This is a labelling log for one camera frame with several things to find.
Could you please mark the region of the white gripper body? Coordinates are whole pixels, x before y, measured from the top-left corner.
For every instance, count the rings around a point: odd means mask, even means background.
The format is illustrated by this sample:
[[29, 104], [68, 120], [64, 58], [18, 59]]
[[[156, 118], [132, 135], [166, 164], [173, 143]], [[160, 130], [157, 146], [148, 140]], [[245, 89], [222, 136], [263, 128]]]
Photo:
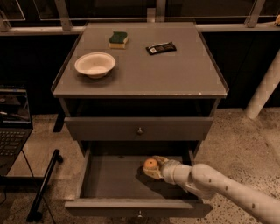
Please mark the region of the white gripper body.
[[191, 169], [191, 166], [177, 160], [169, 160], [161, 166], [160, 171], [166, 183], [184, 187], [190, 182]]

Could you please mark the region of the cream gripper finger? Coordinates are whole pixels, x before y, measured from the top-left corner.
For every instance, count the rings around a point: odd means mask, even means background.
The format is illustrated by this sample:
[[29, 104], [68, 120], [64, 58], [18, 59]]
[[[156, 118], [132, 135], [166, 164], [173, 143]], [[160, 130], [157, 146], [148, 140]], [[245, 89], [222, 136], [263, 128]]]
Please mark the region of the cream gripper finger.
[[167, 157], [161, 157], [161, 156], [153, 156], [152, 157], [152, 164], [154, 167], [158, 166], [162, 166], [164, 163], [166, 163], [168, 161]]
[[158, 167], [156, 167], [156, 168], [144, 167], [143, 172], [147, 176], [149, 176], [153, 179], [162, 179], [163, 178], [163, 175]]

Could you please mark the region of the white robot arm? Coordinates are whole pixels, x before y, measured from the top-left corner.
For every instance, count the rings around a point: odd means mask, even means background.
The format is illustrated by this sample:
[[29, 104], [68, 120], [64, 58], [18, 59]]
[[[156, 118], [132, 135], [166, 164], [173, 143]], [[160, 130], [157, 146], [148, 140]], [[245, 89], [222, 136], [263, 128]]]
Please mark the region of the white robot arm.
[[153, 156], [144, 172], [202, 199], [226, 197], [262, 224], [280, 224], [279, 154], [267, 135], [279, 124], [260, 119], [263, 99], [244, 109], [219, 109], [193, 165]]

